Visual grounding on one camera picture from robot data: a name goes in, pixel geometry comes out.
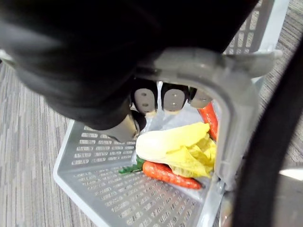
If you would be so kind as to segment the right robot hand black cloth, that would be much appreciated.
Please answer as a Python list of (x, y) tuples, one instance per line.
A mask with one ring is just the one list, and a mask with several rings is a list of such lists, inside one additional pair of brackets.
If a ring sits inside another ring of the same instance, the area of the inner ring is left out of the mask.
[(167, 47), (223, 52), (255, 0), (3, 0), (0, 46), (51, 108), (118, 141), (145, 127), (130, 109), (137, 62)]

